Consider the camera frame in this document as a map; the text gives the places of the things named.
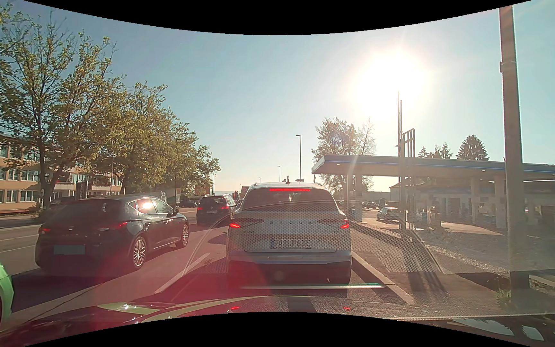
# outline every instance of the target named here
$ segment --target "gas station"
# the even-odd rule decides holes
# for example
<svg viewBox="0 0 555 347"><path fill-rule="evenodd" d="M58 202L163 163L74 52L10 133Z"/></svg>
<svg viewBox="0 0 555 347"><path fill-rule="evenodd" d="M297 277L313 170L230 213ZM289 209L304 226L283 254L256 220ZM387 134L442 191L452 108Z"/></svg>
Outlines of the gas station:
<svg viewBox="0 0 555 347"><path fill-rule="evenodd" d="M505 163L497 161L468 161L393 156L325 155L312 168L312 174L343 175L347 186L351 218L363 220L363 176L400 177L400 206L404 221L412 221L410 212L425 211L427 224L440 224L459 208L479 211L487 206L494 227L507 228ZM525 201L528 224L541 223L548 207L555 207L555 165L524 163ZM485 215L472 213L472 224L481 224Z"/></svg>

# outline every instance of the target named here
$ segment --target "white suv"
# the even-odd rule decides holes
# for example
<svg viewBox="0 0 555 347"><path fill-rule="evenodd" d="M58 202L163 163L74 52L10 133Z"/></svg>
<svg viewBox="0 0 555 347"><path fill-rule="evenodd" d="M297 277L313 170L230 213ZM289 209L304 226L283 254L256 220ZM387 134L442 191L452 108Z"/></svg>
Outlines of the white suv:
<svg viewBox="0 0 555 347"><path fill-rule="evenodd" d="M226 249L231 285L252 273L281 281L285 272L305 279L323 274L325 284L350 282L350 224L318 184L251 186L233 214Z"/></svg>

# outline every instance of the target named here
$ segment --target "blue sky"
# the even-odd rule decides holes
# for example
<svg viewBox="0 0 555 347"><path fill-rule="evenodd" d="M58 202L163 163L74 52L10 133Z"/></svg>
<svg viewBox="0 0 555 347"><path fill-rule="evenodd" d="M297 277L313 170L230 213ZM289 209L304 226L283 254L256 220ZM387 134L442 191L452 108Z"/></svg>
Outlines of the blue sky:
<svg viewBox="0 0 555 347"><path fill-rule="evenodd" d="M14 2L48 17L49 7ZM555 164L555 1L514 6L524 161ZM457 153L476 134L490 160L504 153L498 10L355 33L245 36L200 33L56 10L71 31L117 42L113 71L128 85L168 85L168 105L220 159L216 190L298 177L312 181L314 127L338 116L375 124L377 154L396 155L396 84L404 130L418 150ZM374 178L387 191L396 178Z"/></svg>

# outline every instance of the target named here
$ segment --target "blurred license plate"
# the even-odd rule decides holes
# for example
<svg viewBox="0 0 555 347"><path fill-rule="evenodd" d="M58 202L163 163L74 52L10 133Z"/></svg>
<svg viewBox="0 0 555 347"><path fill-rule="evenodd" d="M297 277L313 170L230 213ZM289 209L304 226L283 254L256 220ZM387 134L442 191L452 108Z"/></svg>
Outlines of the blurred license plate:
<svg viewBox="0 0 555 347"><path fill-rule="evenodd" d="M272 249L311 249L312 240L273 240Z"/></svg>
<svg viewBox="0 0 555 347"><path fill-rule="evenodd" d="M70 256L70 255L84 254L84 245L55 246L54 253L56 256Z"/></svg>

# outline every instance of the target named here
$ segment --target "hood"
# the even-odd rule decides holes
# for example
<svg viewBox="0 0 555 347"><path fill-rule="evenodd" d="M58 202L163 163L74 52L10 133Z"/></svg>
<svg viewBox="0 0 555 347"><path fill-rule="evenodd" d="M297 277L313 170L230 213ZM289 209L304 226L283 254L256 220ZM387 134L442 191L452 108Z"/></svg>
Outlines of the hood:
<svg viewBox="0 0 555 347"><path fill-rule="evenodd" d="M113 303L68 311L0 332L0 347L29 346L72 335L155 320L243 312L319 312L376 318L391 317L385 306L369 314L370 303L320 296L247 296L191 303ZM406 322L460 330L509 342L555 345L555 314L503 317L412 317Z"/></svg>

